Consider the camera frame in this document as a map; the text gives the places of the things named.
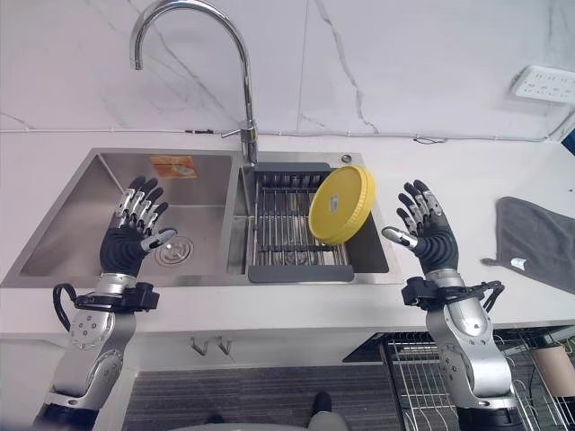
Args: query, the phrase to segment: faucet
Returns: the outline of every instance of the faucet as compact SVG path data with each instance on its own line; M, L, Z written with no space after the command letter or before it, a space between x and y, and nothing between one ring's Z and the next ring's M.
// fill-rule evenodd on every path
M199 11L214 18L222 24L234 41L240 54L242 62L243 78L243 100L245 102L245 121L241 127L229 133L222 134L222 137L231 135L240 135L242 140L242 154L246 163L256 164L258 161L258 130L253 119L252 113L252 81L250 78L250 59L248 51L243 42L242 35L237 30L230 19L222 12L218 11L212 4L200 0L157 0L149 5L142 12L134 24L134 29L129 40L130 62L132 68L142 70L142 43L149 27L155 19L165 12L175 11L176 9L191 9Z

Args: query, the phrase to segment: dish towel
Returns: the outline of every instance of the dish towel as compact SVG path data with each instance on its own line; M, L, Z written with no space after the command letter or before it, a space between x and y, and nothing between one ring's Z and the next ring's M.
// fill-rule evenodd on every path
M496 208L497 259L482 263L575 294L575 220L512 197Z

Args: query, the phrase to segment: white countertop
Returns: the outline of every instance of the white countertop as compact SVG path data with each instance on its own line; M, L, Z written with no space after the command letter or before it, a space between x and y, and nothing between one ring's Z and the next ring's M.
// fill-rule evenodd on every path
M160 133L0 134L0 278L93 147L237 149L234 139ZM575 295L505 268L494 257L495 201L514 196L575 217L575 156L559 143L261 136L262 151L362 153L377 182L377 204L388 224L407 180L424 180L449 217L467 284L493 279L507 287L491 311L498 326L575 323ZM395 247L405 277L420 274L410 252ZM403 305L403 285L297 285L159 288L158 309L137 316L137 330L352 328L421 330L425 313ZM45 289L0 289L0 337L47 337L62 329Z

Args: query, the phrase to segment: drain strainer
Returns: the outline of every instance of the drain strainer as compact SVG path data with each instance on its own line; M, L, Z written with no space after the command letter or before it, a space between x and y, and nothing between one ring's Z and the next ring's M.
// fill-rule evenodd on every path
M155 252L155 260L163 267L173 267L183 263L193 252L194 243L190 238L174 236Z

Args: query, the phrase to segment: power outlet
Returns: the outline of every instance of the power outlet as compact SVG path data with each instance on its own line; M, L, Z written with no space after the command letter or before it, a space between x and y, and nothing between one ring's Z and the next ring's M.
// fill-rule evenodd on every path
M528 66L517 77L511 91L519 97L575 103L575 73L544 66Z

